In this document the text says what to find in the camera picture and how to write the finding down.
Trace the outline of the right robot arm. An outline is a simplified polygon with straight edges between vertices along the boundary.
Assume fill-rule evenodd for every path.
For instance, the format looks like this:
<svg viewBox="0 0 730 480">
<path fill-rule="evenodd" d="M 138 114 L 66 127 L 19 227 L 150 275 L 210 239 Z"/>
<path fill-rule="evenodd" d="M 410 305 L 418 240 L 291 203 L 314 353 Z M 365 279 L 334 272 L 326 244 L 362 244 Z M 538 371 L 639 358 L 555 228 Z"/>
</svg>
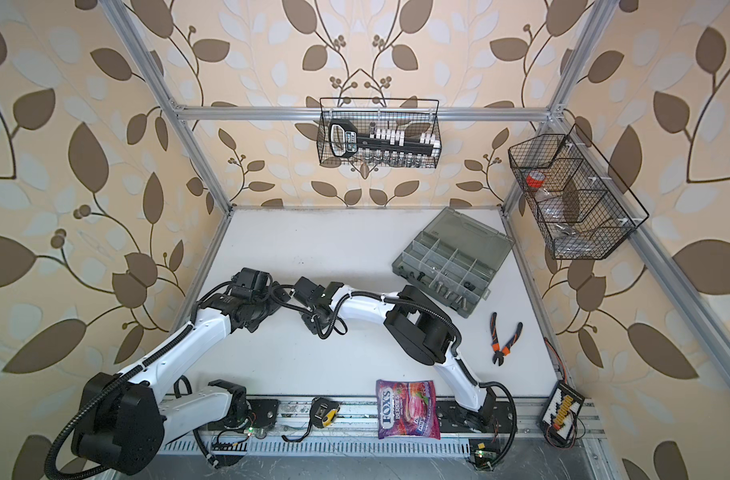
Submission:
<svg viewBox="0 0 730 480">
<path fill-rule="evenodd" d="M 324 287 L 302 277 L 290 287 L 301 315 L 321 339 L 338 324 L 370 322 L 387 329 L 413 360 L 435 369 L 460 409 L 460 423 L 473 431 L 517 430 L 516 402 L 499 382 L 478 380 L 465 365 L 462 334 L 441 307 L 414 286 L 396 293 L 357 290 L 341 282 Z"/>
</svg>

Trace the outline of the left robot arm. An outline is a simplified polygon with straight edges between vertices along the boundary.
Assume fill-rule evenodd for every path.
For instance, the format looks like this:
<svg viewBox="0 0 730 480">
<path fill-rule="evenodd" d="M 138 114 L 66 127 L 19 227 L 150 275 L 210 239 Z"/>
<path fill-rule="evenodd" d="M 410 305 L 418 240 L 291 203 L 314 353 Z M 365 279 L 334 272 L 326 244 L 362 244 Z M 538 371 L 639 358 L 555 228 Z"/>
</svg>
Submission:
<svg viewBox="0 0 730 480">
<path fill-rule="evenodd" d="M 246 434 L 271 429 L 278 401 L 252 405 L 246 388 L 227 380 L 192 391 L 185 374 L 232 333 L 255 332 L 289 298 L 287 288 L 270 274 L 248 268 L 212 288 L 194 303 L 184 325 L 151 353 L 113 375 L 99 373 L 88 381 L 78 413 L 45 457 L 45 476 L 86 479 L 106 470 L 136 474 L 164 445 L 211 423 Z M 59 468 L 66 443 L 93 468 L 74 474 Z"/>
</svg>

